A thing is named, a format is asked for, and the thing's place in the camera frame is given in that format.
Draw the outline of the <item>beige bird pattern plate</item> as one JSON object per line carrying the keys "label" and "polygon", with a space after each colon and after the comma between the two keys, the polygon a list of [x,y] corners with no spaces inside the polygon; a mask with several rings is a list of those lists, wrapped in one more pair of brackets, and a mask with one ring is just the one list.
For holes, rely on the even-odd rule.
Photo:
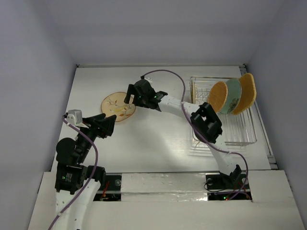
{"label": "beige bird pattern plate", "polygon": [[132,103],[133,96],[130,97],[129,103],[124,103],[126,98],[125,92],[115,92],[107,96],[101,103],[101,111],[106,117],[116,115],[116,122],[121,122],[131,117],[136,106]]}

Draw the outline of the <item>small orange woven plate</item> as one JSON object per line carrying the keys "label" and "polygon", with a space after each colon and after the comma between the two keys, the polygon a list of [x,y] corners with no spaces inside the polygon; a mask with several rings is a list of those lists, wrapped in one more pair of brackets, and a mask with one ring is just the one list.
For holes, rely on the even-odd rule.
{"label": "small orange woven plate", "polygon": [[227,99],[228,88],[225,82],[219,81],[211,88],[207,102],[212,106],[213,110],[219,112]]}

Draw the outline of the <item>green flower ceramic plate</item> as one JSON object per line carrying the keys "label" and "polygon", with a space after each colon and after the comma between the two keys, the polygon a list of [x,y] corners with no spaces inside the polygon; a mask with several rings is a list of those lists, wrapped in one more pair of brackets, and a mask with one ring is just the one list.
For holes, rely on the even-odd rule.
{"label": "green flower ceramic plate", "polygon": [[232,113],[238,106],[242,95],[242,87],[239,79],[230,79],[226,82],[228,88],[228,96],[220,113],[226,115]]}

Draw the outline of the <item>large yellow woven plate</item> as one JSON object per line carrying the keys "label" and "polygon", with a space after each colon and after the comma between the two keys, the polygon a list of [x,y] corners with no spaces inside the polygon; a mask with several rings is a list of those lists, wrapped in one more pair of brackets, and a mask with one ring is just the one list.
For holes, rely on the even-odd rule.
{"label": "large yellow woven plate", "polygon": [[245,73],[239,81],[242,93],[237,107],[232,112],[234,115],[238,115],[250,108],[255,102],[257,95],[254,77],[251,73]]}

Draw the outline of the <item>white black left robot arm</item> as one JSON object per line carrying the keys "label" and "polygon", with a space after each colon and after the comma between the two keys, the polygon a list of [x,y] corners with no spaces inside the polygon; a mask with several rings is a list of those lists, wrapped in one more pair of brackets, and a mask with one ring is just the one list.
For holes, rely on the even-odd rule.
{"label": "white black left robot arm", "polygon": [[50,230],[81,230],[97,191],[106,185],[106,171],[98,166],[97,138],[113,134],[116,115],[84,118],[81,110],[69,110],[62,121],[78,134],[56,146],[56,216]]}

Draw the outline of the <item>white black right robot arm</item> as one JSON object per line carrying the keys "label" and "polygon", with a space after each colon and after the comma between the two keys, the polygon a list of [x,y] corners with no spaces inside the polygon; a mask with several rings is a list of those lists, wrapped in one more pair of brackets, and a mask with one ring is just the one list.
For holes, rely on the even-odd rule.
{"label": "white black right robot arm", "polygon": [[245,178],[241,179],[242,169],[232,158],[233,155],[242,157],[242,154],[226,148],[222,122],[211,105],[208,103],[201,105],[188,103],[176,99],[166,92],[155,91],[151,83],[145,79],[141,79],[135,84],[129,84],[124,103],[128,104],[130,97],[133,97],[132,103],[136,107],[169,113],[186,119],[197,139],[209,147],[218,165],[222,185],[234,188],[241,182],[239,191],[244,189],[248,182],[248,171],[246,171]]}

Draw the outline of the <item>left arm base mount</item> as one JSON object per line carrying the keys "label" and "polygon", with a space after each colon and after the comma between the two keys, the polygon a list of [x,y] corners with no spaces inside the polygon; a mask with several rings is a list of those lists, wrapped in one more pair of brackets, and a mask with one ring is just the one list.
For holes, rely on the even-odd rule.
{"label": "left arm base mount", "polygon": [[107,174],[105,183],[98,189],[94,201],[121,201],[122,174]]}

